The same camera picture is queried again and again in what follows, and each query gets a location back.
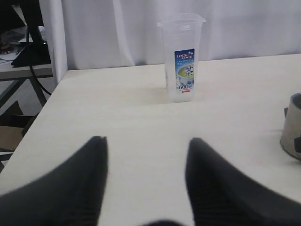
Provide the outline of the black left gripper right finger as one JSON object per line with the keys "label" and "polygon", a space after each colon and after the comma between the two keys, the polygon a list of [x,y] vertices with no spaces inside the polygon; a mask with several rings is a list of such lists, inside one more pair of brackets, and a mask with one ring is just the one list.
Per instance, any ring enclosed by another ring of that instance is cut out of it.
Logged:
{"label": "black left gripper right finger", "polygon": [[189,143],[185,181],[197,226],[299,226],[301,205],[243,174],[200,138]]}

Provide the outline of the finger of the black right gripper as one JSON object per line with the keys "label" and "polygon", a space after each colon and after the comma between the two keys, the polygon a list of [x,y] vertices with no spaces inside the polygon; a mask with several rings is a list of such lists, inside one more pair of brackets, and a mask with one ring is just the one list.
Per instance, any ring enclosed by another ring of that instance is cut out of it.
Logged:
{"label": "finger of the black right gripper", "polygon": [[301,154],[301,110],[296,107],[285,108],[283,128],[283,149],[290,155]]}

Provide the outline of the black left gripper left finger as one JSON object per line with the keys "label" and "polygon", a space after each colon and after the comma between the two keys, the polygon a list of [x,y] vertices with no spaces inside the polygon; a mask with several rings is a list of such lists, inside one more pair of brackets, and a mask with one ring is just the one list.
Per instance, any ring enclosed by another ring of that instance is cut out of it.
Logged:
{"label": "black left gripper left finger", "polygon": [[51,172],[1,195],[2,226],[96,226],[108,177],[105,137],[90,138]]}

